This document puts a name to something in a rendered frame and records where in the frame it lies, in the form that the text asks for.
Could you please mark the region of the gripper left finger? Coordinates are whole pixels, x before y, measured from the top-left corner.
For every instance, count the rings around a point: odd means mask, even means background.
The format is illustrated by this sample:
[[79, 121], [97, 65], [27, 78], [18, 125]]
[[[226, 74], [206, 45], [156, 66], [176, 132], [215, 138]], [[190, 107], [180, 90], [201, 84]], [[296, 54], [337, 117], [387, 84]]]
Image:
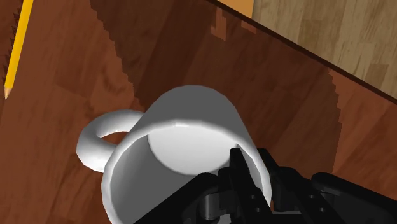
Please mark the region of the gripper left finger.
[[273, 222], [238, 148], [230, 150], [230, 165], [218, 175], [197, 175], [134, 224], [218, 224], [226, 214], [231, 216], [230, 224]]

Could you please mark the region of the yellow pencil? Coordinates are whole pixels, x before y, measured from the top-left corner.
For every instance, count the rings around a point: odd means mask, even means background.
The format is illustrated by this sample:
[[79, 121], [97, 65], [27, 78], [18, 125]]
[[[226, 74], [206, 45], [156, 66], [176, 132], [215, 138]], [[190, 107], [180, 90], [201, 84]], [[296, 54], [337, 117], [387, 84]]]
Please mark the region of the yellow pencil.
[[6, 62], [8, 63], [6, 66], [4, 66], [4, 71], [6, 74], [6, 77], [4, 79], [5, 99], [9, 97], [15, 82], [18, 63], [20, 61], [20, 56], [22, 53], [33, 2], [34, 0], [22, 0], [21, 7], [17, 8], [17, 12], [13, 14], [15, 25], [11, 27], [13, 33], [13, 37], [10, 39], [11, 50], [9, 50], [8, 54], [5, 55]]

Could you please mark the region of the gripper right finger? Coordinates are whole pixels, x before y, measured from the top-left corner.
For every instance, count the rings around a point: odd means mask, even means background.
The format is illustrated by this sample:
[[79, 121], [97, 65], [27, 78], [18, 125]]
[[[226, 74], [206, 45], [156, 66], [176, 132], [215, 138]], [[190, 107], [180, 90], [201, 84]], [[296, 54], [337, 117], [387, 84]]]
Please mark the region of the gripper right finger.
[[270, 174], [276, 215], [296, 215], [299, 224], [397, 224], [397, 200], [327, 172], [310, 179], [258, 153]]

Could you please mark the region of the white mug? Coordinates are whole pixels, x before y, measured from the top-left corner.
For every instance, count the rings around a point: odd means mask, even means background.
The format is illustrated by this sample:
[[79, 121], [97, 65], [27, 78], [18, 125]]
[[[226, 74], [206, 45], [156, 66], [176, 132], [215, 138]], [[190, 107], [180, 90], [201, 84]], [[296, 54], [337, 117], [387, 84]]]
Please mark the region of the white mug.
[[270, 176], [235, 106], [214, 89], [185, 85], [145, 112], [123, 109], [91, 121], [78, 139], [81, 163], [102, 173], [111, 224], [133, 224], [196, 175], [216, 173], [240, 148], [266, 200]]

